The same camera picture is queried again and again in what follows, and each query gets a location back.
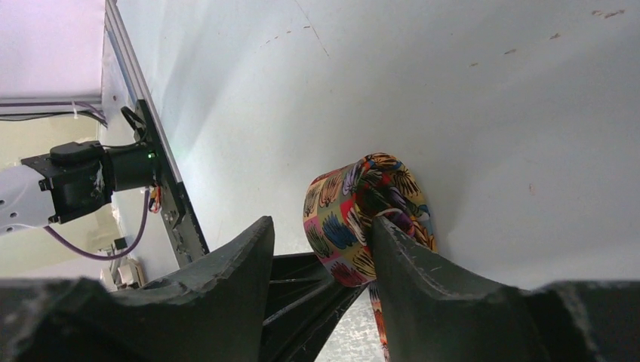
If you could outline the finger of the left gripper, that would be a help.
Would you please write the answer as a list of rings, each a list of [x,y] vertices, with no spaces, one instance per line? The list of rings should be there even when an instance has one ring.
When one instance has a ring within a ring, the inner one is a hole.
[[[314,253],[274,256],[259,360],[314,361],[364,290],[336,281]]]

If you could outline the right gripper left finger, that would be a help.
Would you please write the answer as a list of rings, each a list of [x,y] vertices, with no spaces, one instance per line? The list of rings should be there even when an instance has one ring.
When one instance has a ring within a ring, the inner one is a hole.
[[[256,361],[275,232],[263,216],[135,290],[77,279],[1,282],[3,361]]]

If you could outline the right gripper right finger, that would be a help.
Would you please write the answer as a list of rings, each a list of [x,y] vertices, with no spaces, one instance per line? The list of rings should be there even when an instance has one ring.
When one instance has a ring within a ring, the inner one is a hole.
[[[636,281],[522,290],[433,253],[382,217],[372,247],[394,361],[639,359]]]

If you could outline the colourful patterned tie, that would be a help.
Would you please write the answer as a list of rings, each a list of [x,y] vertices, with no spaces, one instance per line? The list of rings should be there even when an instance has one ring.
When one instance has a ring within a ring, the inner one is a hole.
[[[396,157],[369,154],[314,179],[303,205],[309,245],[329,273],[346,287],[366,286],[385,360],[390,353],[370,247],[371,226],[381,216],[431,251],[437,243],[426,197]]]

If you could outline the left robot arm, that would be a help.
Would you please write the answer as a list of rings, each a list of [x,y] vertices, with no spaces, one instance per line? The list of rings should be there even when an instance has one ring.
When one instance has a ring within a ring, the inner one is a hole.
[[[1,232],[66,222],[115,191],[177,185],[146,145],[67,143],[1,173]],[[275,256],[259,218],[227,244],[136,289],[4,279],[3,361],[314,361],[360,290],[312,253]]]

